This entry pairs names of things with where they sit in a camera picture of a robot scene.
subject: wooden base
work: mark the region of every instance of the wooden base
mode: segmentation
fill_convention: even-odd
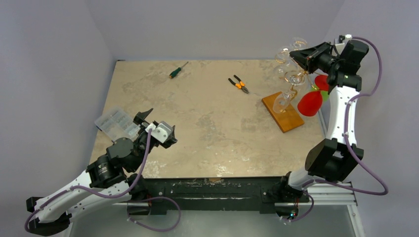
[[[295,111],[294,107],[290,104],[285,109],[283,113],[277,114],[273,111],[273,106],[276,97],[280,95],[282,92],[278,92],[267,96],[262,99],[263,104],[266,106],[267,110],[279,126],[282,132],[288,132],[296,127],[299,127],[304,124],[304,120],[300,117],[300,115]]]

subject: white wall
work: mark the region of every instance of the white wall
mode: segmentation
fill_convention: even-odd
[[[384,197],[356,195],[368,237],[419,233],[418,9],[417,0],[346,0],[325,37],[365,37],[376,44],[383,60],[380,87],[373,97],[360,99],[356,111],[358,147],[365,149],[365,163],[390,191]],[[377,57],[370,48],[359,71],[363,92],[371,91],[377,74]],[[352,177],[356,188],[382,190],[360,167]]]
[[[86,0],[117,59],[272,58],[323,40],[343,0]]]
[[[0,32],[0,236],[33,236],[25,200],[85,169],[115,62],[83,0],[2,1]]]

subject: beige marbled table surface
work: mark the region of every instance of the beige marbled table surface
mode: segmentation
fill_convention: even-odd
[[[178,142],[150,153],[143,175],[149,178],[279,176],[304,165],[307,153],[324,137],[319,116],[282,133],[262,104],[265,96],[289,88],[274,79],[275,60],[190,61],[174,79],[170,72],[185,61],[116,63],[104,111],[121,106],[132,117],[176,125]],[[227,80],[236,74],[251,92]],[[292,104],[300,100],[298,96]],[[90,163],[111,140],[97,132]]]

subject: orange and black pliers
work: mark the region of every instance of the orange and black pliers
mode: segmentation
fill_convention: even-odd
[[[236,75],[234,75],[234,78],[239,80],[239,84],[235,83],[233,80],[231,80],[231,78],[229,78],[228,80],[237,88],[241,89],[244,93],[248,94],[249,90],[245,87],[245,84],[242,82],[242,80],[240,80],[240,78]]]

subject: screwdriver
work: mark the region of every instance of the screwdriver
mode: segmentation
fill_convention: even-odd
[[[173,77],[175,77],[179,72],[180,72],[180,70],[182,70],[182,68],[183,67],[185,67],[185,65],[186,64],[188,64],[189,63],[189,61],[188,62],[186,62],[185,64],[183,64],[183,66],[182,67],[180,67],[180,68],[177,68],[176,70],[174,70],[173,72],[171,72],[170,73],[170,75],[169,75],[169,77],[170,78],[173,78]]]

